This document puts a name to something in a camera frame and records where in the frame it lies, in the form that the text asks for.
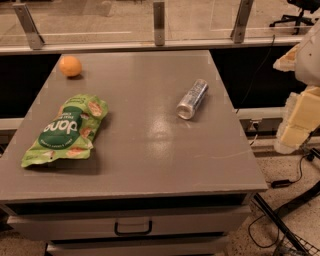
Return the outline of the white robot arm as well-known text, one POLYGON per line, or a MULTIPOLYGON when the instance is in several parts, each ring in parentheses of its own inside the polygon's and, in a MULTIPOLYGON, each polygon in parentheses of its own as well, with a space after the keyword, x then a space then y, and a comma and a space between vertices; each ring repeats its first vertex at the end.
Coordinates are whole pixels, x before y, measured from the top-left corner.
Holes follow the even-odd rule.
POLYGON ((273 68, 293 71, 295 78, 306 85, 301 93, 291 93, 287 98, 274 143, 278 153, 291 154, 320 126, 320 21, 277 59, 273 68))

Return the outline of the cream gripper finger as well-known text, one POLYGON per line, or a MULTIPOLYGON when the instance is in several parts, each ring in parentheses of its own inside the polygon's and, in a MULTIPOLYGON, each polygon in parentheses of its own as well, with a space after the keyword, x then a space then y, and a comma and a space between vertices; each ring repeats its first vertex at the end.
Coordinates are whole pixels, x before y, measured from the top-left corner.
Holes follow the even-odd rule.
POLYGON ((320 126, 320 88, 307 86, 300 94, 291 93, 286 100, 274 149, 280 154, 297 150, 320 126))
POLYGON ((298 47, 299 45, 295 45, 286 54, 277 59, 273 64, 273 68, 282 72, 294 71, 298 47))

